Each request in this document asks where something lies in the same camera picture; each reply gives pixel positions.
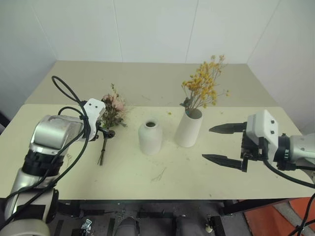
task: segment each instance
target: tall white vase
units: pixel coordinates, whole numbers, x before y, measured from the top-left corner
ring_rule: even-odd
[[[139,144],[144,154],[157,154],[162,145],[162,127],[156,119],[150,119],[139,127]]]
[[[184,112],[175,133],[175,142],[179,146],[189,148],[196,143],[202,118],[202,112],[198,109],[195,109],[190,116]]]

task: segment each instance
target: orange mat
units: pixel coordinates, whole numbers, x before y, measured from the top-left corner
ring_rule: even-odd
[[[309,199],[300,198],[290,201],[292,208],[301,219],[304,217]],[[295,228],[273,206],[247,211],[245,217],[253,236],[287,236]],[[315,204],[313,203],[308,220],[314,218]]]

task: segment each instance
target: pink flower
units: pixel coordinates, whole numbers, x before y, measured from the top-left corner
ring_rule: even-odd
[[[122,111],[124,109],[124,103],[122,101],[119,101],[117,99],[114,99],[112,102],[113,107],[115,107],[115,109],[117,111]]]
[[[107,98],[109,98],[111,101],[114,99],[114,97],[112,95],[104,95],[103,96],[103,100],[106,100]]]

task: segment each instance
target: dried flower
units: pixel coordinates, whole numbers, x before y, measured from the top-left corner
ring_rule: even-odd
[[[117,93],[114,84],[111,84],[111,88],[114,94],[105,95],[102,99],[106,105],[106,109],[101,117],[101,121],[104,124],[103,126],[107,129],[118,124],[125,125],[122,123],[125,115],[125,103]]]
[[[190,75],[191,80],[183,81],[182,88],[186,94],[185,101],[181,104],[185,107],[186,112],[189,114],[192,110],[202,106],[207,107],[207,104],[213,106],[217,103],[217,97],[221,95],[229,96],[229,90],[217,94],[215,91],[216,79],[221,74],[224,67],[224,55],[219,56],[219,61],[216,62],[216,56],[211,56],[209,63],[203,62],[194,75]]]

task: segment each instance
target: yellow dried flower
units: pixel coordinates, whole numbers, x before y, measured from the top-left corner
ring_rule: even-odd
[[[216,56],[211,56],[211,61],[207,63],[204,61],[194,75],[190,75],[189,81],[182,83],[182,88],[186,93],[187,98],[191,103],[187,103],[186,110],[191,111],[199,106],[207,107],[207,104],[216,105],[217,96],[229,96],[229,91],[217,95],[214,86],[217,85],[216,79],[221,74],[223,68],[224,55],[219,56],[216,61]]]

